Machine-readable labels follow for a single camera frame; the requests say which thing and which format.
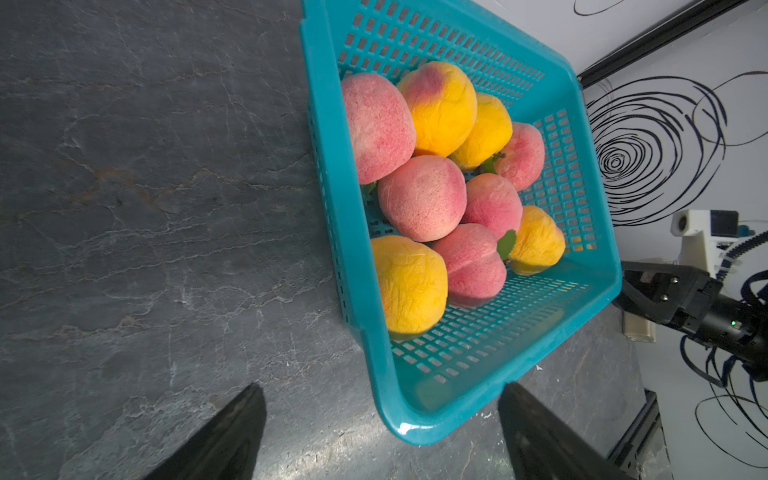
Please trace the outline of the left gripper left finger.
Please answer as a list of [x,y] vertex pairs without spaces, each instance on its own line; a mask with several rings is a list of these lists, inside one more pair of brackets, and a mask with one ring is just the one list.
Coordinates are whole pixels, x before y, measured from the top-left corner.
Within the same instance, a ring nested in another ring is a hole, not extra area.
[[264,392],[251,383],[145,479],[251,479],[266,420]]

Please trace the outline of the pink peach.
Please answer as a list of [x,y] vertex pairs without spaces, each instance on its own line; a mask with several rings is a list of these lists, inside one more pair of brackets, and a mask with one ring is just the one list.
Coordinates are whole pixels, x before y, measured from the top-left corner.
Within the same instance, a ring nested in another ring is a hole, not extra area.
[[487,227],[460,224],[431,248],[445,262],[451,303],[465,307],[482,305],[502,290],[507,269],[497,251],[497,241]]
[[400,91],[385,77],[358,73],[341,82],[358,183],[374,183],[412,156],[416,131]]
[[516,191],[530,187],[541,175],[545,144],[539,130],[527,123],[513,122],[509,142],[481,165],[483,173],[508,180]]
[[417,242],[450,234],[467,206],[461,170],[440,156],[417,156],[378,181],[380,209],[390,224]]
[[496,174],[481,174],[466,184],[467,206],[462,223],[488,228],[496,240],[520,228],[523,205],[511,182]]

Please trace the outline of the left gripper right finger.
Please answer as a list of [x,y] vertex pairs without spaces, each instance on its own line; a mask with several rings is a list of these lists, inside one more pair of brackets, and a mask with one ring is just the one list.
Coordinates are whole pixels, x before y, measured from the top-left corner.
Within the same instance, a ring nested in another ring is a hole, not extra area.
[[516,480],[628,477],[519,383],[505,385],[497,409]]

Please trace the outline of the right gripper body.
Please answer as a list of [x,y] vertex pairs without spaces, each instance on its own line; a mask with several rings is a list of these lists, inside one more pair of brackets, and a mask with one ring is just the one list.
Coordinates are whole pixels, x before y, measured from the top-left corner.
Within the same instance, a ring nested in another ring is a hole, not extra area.
[[728,358],[715,377],[700,374],[710,383],[729,383],[730,374],[740,363],[751,380],[767,381],[767,307],[737,301],[720,293],[722,283],[709,279],[697,291],[697,329],[690,339],[710,349],[708,363],[723,351]]

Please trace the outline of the yellow peach with red blush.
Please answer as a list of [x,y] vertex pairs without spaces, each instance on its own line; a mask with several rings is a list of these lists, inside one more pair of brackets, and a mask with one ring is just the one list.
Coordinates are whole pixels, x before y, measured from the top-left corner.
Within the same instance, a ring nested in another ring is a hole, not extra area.
[[448,157],[468,138],[477,118],[477,96],[468,76],[446,62],[429,62],[396,85],[416,131],[414,154]]

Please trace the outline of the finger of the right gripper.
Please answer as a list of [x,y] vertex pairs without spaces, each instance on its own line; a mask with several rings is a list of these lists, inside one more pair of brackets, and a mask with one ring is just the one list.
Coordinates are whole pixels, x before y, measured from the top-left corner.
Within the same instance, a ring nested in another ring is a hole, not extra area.
[[711,308],[707,271],[673,264],[622,262],[623,279],[613,304],[666,327],[699,327]]

